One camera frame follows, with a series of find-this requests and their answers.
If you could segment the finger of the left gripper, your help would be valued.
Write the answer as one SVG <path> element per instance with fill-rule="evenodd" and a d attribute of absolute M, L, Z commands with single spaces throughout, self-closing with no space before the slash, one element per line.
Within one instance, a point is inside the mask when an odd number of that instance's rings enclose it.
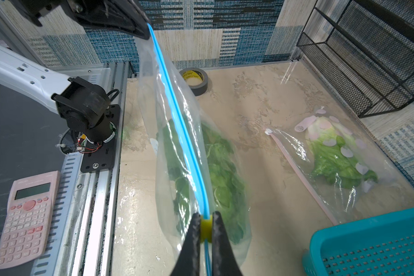
<path fill-rule="evenodd" d="M 124 32 L 143 40 L 150 38 L 151 20 L 139 1 L 66 1 L 65 14 L 87 28 Z"/>

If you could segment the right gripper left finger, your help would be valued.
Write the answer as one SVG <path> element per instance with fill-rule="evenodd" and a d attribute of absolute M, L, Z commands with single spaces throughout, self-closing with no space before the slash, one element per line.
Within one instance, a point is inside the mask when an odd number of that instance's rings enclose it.
<path fill-rule="evenodd" d="M 201 246 L 201 215 L 195 213 L 189 224 L 182 249 L 171 276 L 199 276 Z"/>

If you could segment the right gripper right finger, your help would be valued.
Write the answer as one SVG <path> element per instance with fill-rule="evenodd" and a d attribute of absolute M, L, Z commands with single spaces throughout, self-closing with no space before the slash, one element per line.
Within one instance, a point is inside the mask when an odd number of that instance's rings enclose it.
<path fill-rule="evenodd" d="M 212 275 L 242 276 L 219 211 L 212 217 Z"/>

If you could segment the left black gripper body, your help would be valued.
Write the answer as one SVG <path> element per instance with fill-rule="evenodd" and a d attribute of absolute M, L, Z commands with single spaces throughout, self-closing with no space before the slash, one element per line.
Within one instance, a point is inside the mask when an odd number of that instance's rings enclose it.
<path fill-rule="evenodd" d="M 74 21 L 77 21 L 76 15 L 86 12 L 89 8 L 87 1 L 75 0 L 10 0 L 10 2 L 20 15 L 39 27 L 43 26 L 40 18 L 56 8 L 61 8 Z"/>

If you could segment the blue-zip clear bag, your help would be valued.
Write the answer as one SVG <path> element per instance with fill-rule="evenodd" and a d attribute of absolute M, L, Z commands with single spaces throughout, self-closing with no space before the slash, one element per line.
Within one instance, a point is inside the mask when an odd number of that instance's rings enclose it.
<path fill-rule="evenodd" d="M 138 76 L 139 105 L 147 134 L 156 154 L 155 197 L 158 222 L 172 248 L 175 261 L 177 261 L 186 234 L 181 236 L 176 230 L 176 216 L 173 211 L 163 141 L 158 138 L 160 130 L 172 119 L 184 153 L 187 178 L 192 185 L 197 202 L 198 211 L 196 213 L 201 215 L 200 273 L 204 272 L 206 275 L 212 276 L 212 217 L 217 210 L 213 199 L 201 124 L 209 125 L 223 138 L 227 138 L 203 114 L 192 90 L 173 63 L 162 52 L 152 26 L 148 27 L 150 38 L 148 40 L 137 39 L 135 44 L 138 49 L 140 66 Z M 235 164 L 239 174 L 236 153 Z M 251 243 L 249 211 L 248 206 L 247 229 L 249 234 L 237 245 L 232 244 L 229 240 L 239 268 L 247 256 Z"/>

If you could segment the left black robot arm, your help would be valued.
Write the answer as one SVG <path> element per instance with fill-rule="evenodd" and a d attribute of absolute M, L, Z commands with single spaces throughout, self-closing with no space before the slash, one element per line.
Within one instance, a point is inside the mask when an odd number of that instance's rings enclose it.
<path fill-rule="evenodd" d="M 13 1 L 29 22 L 57 8 L 81 26 L 107 29 L 147 40 L 150 19 L 139 1 Z M 117 163 L 122 128 L 121 108 L 113 104 L 119 90 L 106 92 L 80 77 L 50 70 L 0 46 L 0 84 L 42 104 L 65 119 L 76 149 L 83 155 L 81 172 L 110 170 Z"/>

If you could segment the left chinese cabbage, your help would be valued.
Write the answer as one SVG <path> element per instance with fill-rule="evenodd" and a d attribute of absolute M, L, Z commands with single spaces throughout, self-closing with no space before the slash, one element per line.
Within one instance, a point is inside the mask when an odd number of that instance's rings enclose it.
<path fill-rule="evenodd" d="M 185 236 L 192 215 L 198 211 L 198 206 L 192 185 L 187 178 L 184 153 L 172 119 L 160 130 L 158 138 L 163 141 L 173 211 L 176 216 L 176 230 L 178 234 Z"/>

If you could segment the chinese cabbage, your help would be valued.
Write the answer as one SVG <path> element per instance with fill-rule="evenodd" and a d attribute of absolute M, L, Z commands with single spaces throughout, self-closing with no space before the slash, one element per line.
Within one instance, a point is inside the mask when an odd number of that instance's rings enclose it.
<path fill-rule="evenodd" d="M 246 186 L 238 174 L 231 142 L 202 123 L 213 199 L 221 213 L 232 244 L 239 244 L 249 234 Z"/>
<path fill-rule="evenodd" d="M 176 216 L 176 230 L 178 234 L 185 236 L 192 215 L 198 211 L 198 206 L 192 185 L 187 178 L 184 153 L 172 119 L 160 130 L 158 138 L 163 141 L 173 211 Z"/>

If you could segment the right chinese cabbage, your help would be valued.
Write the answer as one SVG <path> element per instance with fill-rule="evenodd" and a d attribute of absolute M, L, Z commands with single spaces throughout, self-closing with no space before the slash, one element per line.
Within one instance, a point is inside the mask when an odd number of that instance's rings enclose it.
<path fill-rule="evenodd" d="M 249 234 L 246 186 L 238 174 L 231 142 L 202 123 L 213 199 L 221 213 L 232 244 L 239 244 Z"/>

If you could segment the cabbage in dotted bag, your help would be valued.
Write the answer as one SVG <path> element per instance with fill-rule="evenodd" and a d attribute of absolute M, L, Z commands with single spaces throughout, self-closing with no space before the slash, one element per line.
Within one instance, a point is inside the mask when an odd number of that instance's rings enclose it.
<path fill-rule="evenodd" d="M 317 117 L 306 130 L 306 142 L 314 157 L 311 176 L 344 189 L 364 182 L 378 183 L 378 175 L 365 164 L 353 133 L 334 118 Z"/>

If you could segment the pink-zip dotted bag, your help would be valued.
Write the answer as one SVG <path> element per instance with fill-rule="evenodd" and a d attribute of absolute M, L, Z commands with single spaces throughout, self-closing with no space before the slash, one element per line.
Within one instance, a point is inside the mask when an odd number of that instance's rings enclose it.
<path fill-rule="evenodd" d="M 380 192 L 401 188 L 386 158 L 325 106 L 294 126 L 264 132 L 333 225 L 361 219 Z"/>

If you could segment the grey tape roll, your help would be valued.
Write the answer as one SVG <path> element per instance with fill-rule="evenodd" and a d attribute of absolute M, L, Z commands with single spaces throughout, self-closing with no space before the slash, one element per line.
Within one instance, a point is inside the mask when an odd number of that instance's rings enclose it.
<path fill-rule="evenodd" d="M 180 74 L 196 97 L 207 91 L 209 78 L 204 70 L 192 67 L 181 70 Z"/>

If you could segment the pink calculator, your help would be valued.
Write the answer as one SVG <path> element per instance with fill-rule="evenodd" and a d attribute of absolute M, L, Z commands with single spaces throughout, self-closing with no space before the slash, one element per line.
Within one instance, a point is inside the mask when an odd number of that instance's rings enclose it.
<path fill-rule="evenodd" d="M 33 261 L 46 248 L 60 172 L 13 182 L 0 239 L 0 270 Z"/>

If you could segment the teal plastic basket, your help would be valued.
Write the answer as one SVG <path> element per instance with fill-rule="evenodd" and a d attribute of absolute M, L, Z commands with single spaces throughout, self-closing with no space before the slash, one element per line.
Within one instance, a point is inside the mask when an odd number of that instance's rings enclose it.
<path fill-rule="evenodd" d="M 315 232 L 308 276 L 414 276 L 414 208 Z"/>

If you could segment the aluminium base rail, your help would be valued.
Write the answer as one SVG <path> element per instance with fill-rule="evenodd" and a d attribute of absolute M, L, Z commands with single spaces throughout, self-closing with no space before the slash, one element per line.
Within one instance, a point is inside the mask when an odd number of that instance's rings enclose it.
<path fill-rule="evenodd" d="M 127 80 L 130 63 L 64 67 L 62 72 L 102 86 L 118 89 L 113 101 L 120 107 L 111 169 L 103 164 L 82 172 L 83 154 L 66 155 L 54 204 L 51 230 L 44 254 L 33 262 L 32 276 L 108 276 L 111 273 L 118 179 Z"/>

